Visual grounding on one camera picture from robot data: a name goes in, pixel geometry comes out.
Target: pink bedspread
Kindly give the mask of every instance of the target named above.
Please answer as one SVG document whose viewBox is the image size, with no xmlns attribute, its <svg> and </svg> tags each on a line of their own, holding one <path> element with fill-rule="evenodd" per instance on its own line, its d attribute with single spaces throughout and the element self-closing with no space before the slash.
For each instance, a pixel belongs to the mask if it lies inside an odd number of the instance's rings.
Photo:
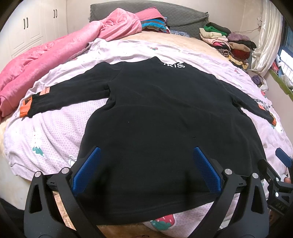
<svg viewBox="0 0 293 238">
<path fill-rule="evenodd" d="M 96 38 L 115 40 L 141 30 L 142 25 L 135 14 L 117 8 L 101 21 L 93 21 L 79 31 L 31 48 L 14 58 L 0 74 L 0 120 L 18 107 L 35 81 L 81 52 L 89 42 Z"/>
</svg>

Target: wall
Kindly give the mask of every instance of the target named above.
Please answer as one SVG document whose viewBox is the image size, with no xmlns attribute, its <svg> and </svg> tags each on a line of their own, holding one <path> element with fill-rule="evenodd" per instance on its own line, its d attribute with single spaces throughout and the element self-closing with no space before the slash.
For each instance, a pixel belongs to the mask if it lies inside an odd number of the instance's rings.
<svg viewBox="0 0 293 238">
<path fill-rule="evenodd" d="M 67 0 L 68 33 L 80 30 L 90 16 L 90 5 L 111 0 Z M 257 28 L 257 17 L 262 15 L 263 0 L 163 0 L 202 12 L 209 12 L 209 20 L 231 31 Z M 259 30 L 247 34 L 258 44 Z"/>
<path fill-rule="evenodd" d="M 263 1 L 262 0 L 245 0 L 244 13 L 242 17 L 242 24 L 240 30 L 238 31 L 248 31 L 258 28 L 257 17 L 262 17 L 263 14 Z M 256 46 L 258 46 L 258 38 L 260 33 L 260 28 L 254 30 L 253 32 L 248 31 L 242 33 L 247 35 L 251 41 L 253 41 Z"/>
<path fill-rule="evenodd" d="M 291 143 L 293 143 L 293 102 L 280 88 L 268 72 L 265 75 L 269 90 L 265 93 L 278 113 L 281 124 Z"/>
</svg>

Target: metal screw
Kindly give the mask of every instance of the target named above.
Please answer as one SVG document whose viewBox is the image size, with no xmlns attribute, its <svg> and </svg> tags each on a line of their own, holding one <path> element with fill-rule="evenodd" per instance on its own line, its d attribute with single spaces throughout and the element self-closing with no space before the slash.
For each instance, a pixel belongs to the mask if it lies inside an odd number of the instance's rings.
<svg viewBox="0 0 293 238">
<path fill-rule="evenodd" d="M 68 173 L 69 172 L 69 168 L 63 168 L 62 170 L 61 170 L 61 173 L 63 173 L 63 174 L 66 174 L 66 173 Z"/>
<path fill-rule="evenodd" d="M 253 173 L 252 176 L 256 179 L 258 179 L 258 174 L 257 173 Z"/>
<path fill-rule="evenodd" d="M 230 175 L 230 174 L 232 174 L 232 170 L 231 169 L 225 169 L 225 173 Z"/>
<path fill-rule="evenodd" d="M 40 176 L 41 176 L 41 172 L 40 171 L 38 171 L 38 172 L 35 173 L 35 177 L 40 177 Z"/>
</svg>

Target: striped towel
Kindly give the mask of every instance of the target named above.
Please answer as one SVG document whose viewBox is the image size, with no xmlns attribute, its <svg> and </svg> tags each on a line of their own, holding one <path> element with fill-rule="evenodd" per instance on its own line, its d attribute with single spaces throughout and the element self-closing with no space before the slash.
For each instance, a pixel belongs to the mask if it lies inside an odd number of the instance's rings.
<svg viewBox="0 0 293 238">
<path fill-rule="evenodd" d="M 167 33 L 166 21 L 163 18 L 155 18 L 150 20 L 141 21 L 142 29 L 153 29 Z"/>
</svg>

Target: blue gripper pad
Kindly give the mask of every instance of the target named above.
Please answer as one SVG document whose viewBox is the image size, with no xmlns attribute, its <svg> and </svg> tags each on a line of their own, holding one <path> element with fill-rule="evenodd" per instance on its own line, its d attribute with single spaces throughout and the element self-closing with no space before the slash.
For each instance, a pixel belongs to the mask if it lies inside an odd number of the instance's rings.
<svg viewBox="0 0 293 238">
<path fill-rule="evenodd" d="M 276 156 L 287 168 L 292 167 L 292 159 L 281 148 L 276 149 Z"/>
<path fill-rule="evenodd" d="M 91 153 L 84 162 L 80 170 L 76 173 L 72 181 L 72 193 L 76 197 L 79 193 L 84 192 L 88 182 L 98 167 L 101 160 L 101 149 L 99 147 Z"/>
<path fill-rule="evenodd" d="M 199 147 L 193 149 L 193 160 L 210 192 L 220 194 L 222 191 L 221 178 Z"/>
</svg>

